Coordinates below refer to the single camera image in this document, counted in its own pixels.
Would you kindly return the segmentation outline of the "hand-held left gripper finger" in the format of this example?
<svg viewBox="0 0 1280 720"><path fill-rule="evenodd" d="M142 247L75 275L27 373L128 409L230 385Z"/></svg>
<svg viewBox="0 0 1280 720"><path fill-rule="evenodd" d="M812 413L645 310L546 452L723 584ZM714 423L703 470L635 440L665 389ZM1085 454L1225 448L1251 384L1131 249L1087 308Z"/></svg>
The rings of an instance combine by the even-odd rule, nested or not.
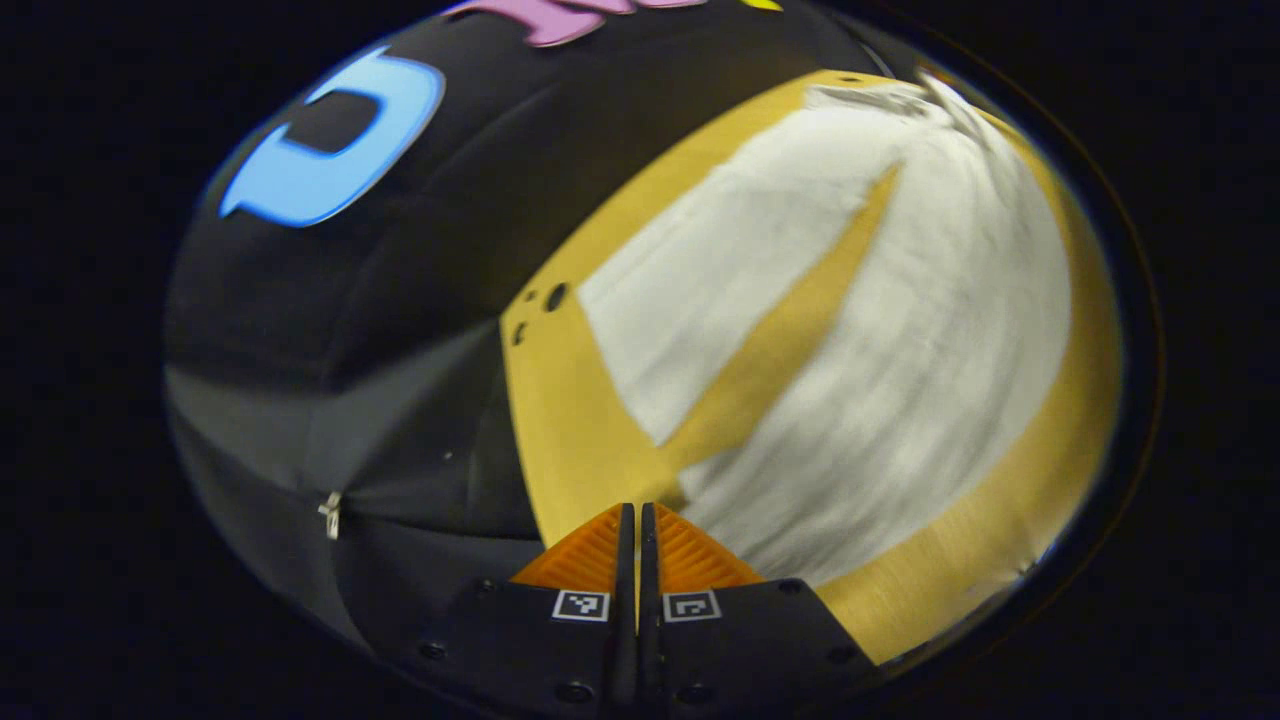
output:
<svg viewBox="0 0 1280 720"><path fill-rule="evenodd" d="M648 503L640 705L648 716L820 716L881 670L799 578L767 579L676 511Z"/></svg>
<svg viewBox="0 0 1280 720"><path fill-rule="evenodd" d="M483 716L614 716L637 685L635 509L617 503L416 633L420 685Z"/></svg>

